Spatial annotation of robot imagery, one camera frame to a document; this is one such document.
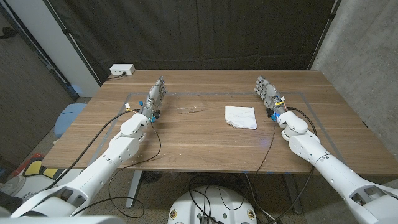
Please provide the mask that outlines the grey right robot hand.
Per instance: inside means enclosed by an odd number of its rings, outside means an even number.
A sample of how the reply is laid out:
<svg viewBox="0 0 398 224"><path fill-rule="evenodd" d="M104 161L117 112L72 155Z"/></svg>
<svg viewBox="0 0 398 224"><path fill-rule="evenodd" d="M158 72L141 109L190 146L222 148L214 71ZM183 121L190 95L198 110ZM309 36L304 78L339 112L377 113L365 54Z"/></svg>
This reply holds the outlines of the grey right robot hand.
<svg viewBox="0 0 398 224"><path fill-rule="evenodd" d="M258 94L264 102L267 116L273 121L277 121L281 114L287 112L285 98L277 91L275 86L263 76L257 78L254 92Z"/></svg>

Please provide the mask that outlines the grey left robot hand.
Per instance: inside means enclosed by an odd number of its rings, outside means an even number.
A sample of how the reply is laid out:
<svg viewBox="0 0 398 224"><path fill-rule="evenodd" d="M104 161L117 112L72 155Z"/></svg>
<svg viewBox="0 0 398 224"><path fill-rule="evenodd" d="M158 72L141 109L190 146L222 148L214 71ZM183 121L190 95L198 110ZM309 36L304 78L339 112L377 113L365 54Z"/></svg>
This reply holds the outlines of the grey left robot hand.
<svg viewBox="0 0 398 224"><path fill-rule="evenodd" d="M155 84L151 87L147 98L142 107L142 115L147 118L153 117L157 110L160 110L162 100L166 94L164 77L160 76Z"/></svg>

